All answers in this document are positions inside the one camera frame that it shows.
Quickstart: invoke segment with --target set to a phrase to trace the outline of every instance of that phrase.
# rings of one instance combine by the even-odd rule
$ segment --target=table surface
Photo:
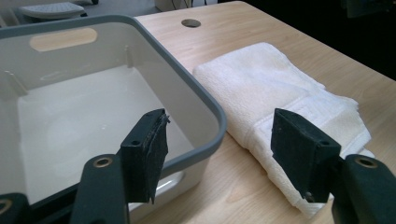
[[[396,82],[243,2],[137,17],[192,71],[224,53],[267,42],[324,84],[355,99],[372,135],[366,148],[396,174]],[[198,28],[181,24],[196,19]],[[291,206],[260,164],[226,133],[200,184],[140,223],[333,223],[332,203],[307,219]]]

